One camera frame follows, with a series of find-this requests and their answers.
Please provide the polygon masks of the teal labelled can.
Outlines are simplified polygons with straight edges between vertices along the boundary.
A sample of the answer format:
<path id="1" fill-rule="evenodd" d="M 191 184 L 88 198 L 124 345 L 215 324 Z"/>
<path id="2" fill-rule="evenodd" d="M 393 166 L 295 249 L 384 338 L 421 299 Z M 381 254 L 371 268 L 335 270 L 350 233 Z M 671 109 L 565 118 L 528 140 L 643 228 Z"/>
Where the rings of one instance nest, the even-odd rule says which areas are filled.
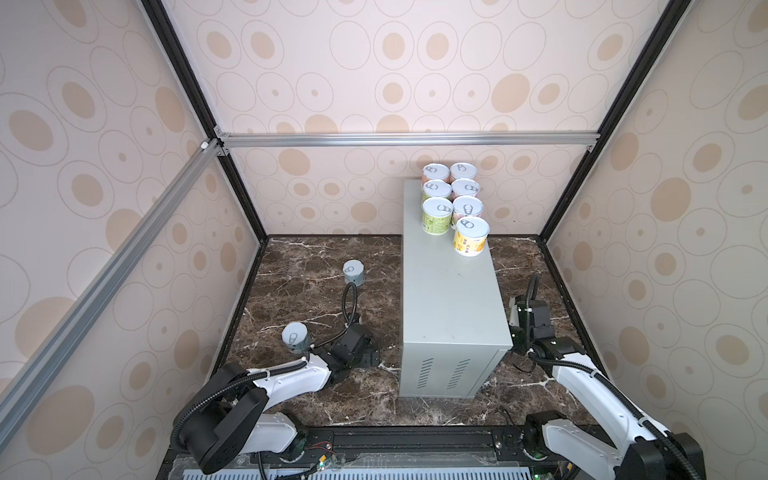
<path id="1" fill-rule="evenodd" d="M 308 328 L 301 322 L 287 324 L 281 333 L 281 338 L 288 350 L 294 354 L 308 351 L 312 343 Z"/>

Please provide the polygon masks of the light blue labelled can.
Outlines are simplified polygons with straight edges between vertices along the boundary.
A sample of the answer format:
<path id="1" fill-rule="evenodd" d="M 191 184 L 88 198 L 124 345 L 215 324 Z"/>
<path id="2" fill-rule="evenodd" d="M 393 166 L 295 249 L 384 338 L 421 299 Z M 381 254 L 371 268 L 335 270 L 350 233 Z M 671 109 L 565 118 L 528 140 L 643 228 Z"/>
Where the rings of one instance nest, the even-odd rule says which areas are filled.
<path id="1" fill-rule="evenodd" d="M 364 284 L 365 268 L 360 260 L 347 260 L 343 265 L 343 274 L 346 283 L 353 283 L 357 287 Z"/>

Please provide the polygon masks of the yellow labelled can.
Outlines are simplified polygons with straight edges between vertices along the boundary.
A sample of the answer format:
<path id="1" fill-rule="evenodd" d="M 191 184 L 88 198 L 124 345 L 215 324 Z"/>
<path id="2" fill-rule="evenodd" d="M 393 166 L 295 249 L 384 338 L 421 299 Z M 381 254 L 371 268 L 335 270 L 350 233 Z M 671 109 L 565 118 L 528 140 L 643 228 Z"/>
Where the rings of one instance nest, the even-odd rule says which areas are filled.
<path id="1" fill-rule="evenodd" d="M 456 223 L 453 240 L 455 251 L 465 257 L 478 256 L 486 246 L 489 232 L 490 226 L 483 218 L 477 216 L 460 218 Z"/>

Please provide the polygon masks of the purple pink labelled can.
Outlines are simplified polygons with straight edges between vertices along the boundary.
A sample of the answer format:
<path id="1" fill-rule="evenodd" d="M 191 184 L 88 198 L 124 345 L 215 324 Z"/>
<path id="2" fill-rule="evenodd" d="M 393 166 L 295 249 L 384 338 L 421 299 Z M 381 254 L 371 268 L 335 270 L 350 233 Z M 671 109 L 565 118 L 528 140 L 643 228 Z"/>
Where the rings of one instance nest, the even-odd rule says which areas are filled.
<path id="1" fill-rule="evenodd" d="M 462 195 L 456 197 L 452 201 L 453 214 L 451 219 L 451 225 L 455 226 L 460 219 L 466 216 L 481 217 L 484 211 L 483 202 L 469 195 Z"/>

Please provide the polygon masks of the lime green labelled can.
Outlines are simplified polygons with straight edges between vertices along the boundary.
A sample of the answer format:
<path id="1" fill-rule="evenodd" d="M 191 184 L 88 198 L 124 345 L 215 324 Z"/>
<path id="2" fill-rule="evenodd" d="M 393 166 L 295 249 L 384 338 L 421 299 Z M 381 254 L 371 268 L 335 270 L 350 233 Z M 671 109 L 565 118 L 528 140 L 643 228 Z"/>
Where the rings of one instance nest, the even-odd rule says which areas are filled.
<path id="1" fill-rule="evenodd" d="M 453 204 L 446 198 L 428 198 L 422 203 L 422 229 L 429 235 L 443 235 L 450 229 Z"/>

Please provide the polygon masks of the white red labelled can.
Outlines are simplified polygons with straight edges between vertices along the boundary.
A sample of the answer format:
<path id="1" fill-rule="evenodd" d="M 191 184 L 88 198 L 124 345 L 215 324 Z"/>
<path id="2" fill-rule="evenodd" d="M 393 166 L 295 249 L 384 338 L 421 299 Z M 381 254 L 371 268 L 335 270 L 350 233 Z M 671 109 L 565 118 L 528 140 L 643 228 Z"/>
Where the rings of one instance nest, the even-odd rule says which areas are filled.
<path id="1" fill-rule="evenodd" d="M 480 184 L 469 178 L 456 179 L 451 183 L 451 198 L 456 199 L 461 196 L 476 197 L 481 190 Z"/>

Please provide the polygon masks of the orange tomato labelled can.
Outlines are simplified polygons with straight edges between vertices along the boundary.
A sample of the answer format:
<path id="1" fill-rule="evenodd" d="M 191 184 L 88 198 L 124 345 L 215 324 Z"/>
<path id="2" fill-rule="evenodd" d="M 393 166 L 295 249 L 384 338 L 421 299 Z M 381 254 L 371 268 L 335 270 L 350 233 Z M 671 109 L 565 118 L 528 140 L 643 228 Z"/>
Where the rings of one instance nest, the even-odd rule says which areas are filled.
<path id="1" fill-rule="evenodd" d="M 472 179 L 477 176 L 477 168 L 468 162 L 457 162 L 450 166 L 450 182 L 459 179 Z"/>

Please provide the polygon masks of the pink orange labelled can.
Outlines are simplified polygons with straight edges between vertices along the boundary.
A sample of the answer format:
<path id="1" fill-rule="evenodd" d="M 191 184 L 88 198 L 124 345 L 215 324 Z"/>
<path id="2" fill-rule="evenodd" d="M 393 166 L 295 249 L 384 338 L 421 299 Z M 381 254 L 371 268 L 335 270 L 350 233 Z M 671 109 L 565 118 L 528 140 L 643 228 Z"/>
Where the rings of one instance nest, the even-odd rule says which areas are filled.
<path id="1" fill-rule="evenodd" d="M 440 163 L 429 163 L 422 168 L 421 181 L 426 183 L 432 180 L 447 182 L 450 177 L 450 168 Z"/>

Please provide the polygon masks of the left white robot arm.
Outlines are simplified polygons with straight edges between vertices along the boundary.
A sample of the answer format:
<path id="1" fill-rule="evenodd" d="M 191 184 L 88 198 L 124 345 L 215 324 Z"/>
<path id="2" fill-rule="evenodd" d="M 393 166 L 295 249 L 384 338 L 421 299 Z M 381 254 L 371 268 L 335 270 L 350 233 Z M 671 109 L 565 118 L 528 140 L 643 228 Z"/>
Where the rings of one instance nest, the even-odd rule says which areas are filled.
<path id="1" fill-rule="evenodd" d="M 299 429 L 285 414 L 267 411 L 338 384 L 352 370 L 376 365 L 378 358 L 373 334 L 355 323 L 312 346 L 299 360 L 266 369 L 226 364 L 175 417 L 171 448 L 191 455 L 205 474 L 223 469 L 241 454 L 284 453 L 296 443 Z"/>

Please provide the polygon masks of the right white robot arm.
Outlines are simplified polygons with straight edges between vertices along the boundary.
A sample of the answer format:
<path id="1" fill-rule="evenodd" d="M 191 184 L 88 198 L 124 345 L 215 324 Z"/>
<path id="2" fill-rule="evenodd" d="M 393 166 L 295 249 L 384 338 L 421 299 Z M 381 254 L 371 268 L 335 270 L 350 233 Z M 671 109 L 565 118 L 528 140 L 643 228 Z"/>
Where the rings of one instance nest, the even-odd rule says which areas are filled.
<path id="1" fill-rule="evenodd" d="M 523 428 L 523 448 L 529 457 L 559 455 L 595 479 L 706 477 L 698 442 L 653 419 L 603 375 L 577 343 L 557 337 L 546 302 L 515 297 L 510 333 L 513 351 L 568 389 L 610 439 L 598 439 L 558 411 L 529 414 Z"/>

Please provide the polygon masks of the silver aluminium crossbar back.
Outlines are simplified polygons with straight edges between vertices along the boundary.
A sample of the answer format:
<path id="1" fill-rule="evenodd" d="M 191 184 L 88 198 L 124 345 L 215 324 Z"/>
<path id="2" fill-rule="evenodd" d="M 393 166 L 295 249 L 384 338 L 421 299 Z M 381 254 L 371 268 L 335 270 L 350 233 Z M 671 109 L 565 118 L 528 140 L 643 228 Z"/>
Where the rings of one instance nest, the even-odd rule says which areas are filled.
<path id="1" fill-rule="evenodd" d="M 446 147 L 594 145 L 597 131 L 513 131 L 513 132 L 419 132 L 419 133 L 311 133 L 278 134 L 223 133 L 225 148 L 325 148 L 325 147 Z"/>

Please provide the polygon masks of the silver aluminium bar left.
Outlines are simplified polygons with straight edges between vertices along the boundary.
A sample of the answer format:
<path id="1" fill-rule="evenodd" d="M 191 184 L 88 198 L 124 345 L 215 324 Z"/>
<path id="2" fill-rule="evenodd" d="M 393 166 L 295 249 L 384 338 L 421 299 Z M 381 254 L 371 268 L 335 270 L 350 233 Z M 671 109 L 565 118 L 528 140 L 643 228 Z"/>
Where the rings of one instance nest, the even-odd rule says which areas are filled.
<path id="1" fill-rule="evenodd" d="M 27 361 L 1 399 L 1 448 L 6 449 L 45 391 L 71 358 L 160 230 L 223 145 L 211 138 L 130 232 L 58 326 Z"/>

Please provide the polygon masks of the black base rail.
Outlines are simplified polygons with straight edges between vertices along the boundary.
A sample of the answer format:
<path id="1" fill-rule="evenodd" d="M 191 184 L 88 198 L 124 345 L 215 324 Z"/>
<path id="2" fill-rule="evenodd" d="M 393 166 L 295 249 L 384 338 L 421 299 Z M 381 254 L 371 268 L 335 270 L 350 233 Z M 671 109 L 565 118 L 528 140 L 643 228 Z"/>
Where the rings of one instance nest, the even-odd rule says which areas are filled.
<path id="1" fill-rule="evenodd" d="M 277 453 L 236 457 L 217 479 L 586 479 L 566 458 L 536 460 L 516 425 L 320 427 L 307 431 L 294 459 Z"/>

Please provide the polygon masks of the black corner frame post right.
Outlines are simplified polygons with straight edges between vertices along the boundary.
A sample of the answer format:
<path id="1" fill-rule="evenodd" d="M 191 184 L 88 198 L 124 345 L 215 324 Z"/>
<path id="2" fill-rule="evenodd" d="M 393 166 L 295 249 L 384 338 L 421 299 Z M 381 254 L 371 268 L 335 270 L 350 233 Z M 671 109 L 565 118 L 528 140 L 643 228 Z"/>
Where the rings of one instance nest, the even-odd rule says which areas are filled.
<path id="1" fill-rule="evenodd" d="M 667 3 L 658 22 L 651 30 L 648 39 L 642 45 L 639 56 L 632 65 L 626 80 L 618 90 L 617 96 L 600 124 L 598 129 L 599 137 L 596 143 L 587 149 L 578 163 L 573 176 L 566 185 L 541 233 L 538 235 L 538 240 L 541 244 L 546 244 L 554 235 L 555 230 L 560 225 L 577 193 L 597 163 L 602 151 L 608 145 L 609 140 L 629 110 L 639 90 L 658 63 L 668 42 L 672 39 L 679 24 L 694 4 L 695 2 L 691 0 L 673 0 Z"/>

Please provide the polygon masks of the black corner frame post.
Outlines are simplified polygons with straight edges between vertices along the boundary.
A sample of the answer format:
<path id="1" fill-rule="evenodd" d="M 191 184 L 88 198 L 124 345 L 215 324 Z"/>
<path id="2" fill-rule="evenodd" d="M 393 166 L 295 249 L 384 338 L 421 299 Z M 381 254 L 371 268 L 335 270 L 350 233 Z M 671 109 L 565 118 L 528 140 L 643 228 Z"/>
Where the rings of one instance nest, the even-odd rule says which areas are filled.
<path id="1" fill-rule="evenodd" d="M 147 14 L 151 27 L 165 51 L 170 65 L 192 107 L 194 115 L 202 126 L 206 138 L 221 140 L 222 136 L 216 130 L 218 124 L 163 2 L 158 0 L 141 0 L 140 4 Z M 269 239 L 269 235 L 258 217 L 242 176 L 240 175 L 231 154 L 220 154 L 218 160 L 257 240 L 261 243 L 266 242 Z"/>
<path id="2" fill-rule="evenodd" d="M 598 129 L 599 137 L 596 143 L 587 149 L 578 163 L 573 176 L 566 185 L 541 233 L 538 235 L 538 240 L 541 244 L 546 244 L 554 235 L 555 230 L 560 225 L 577 193 L 597 163 L 602 151 L 608 145 L 609 140 L 629 110 L 639 90 L 658 63 L 668 42 L 672 39 L 679 24 L 694 4 L 695 2 L 691 0 L 673 0 L 667 3 L 658 22 L 651 30 L 648 39 L 642 45 L 639 56 L 632 65 L 626 80 L 618 90 L 617 96 L 600 124 Z"/>

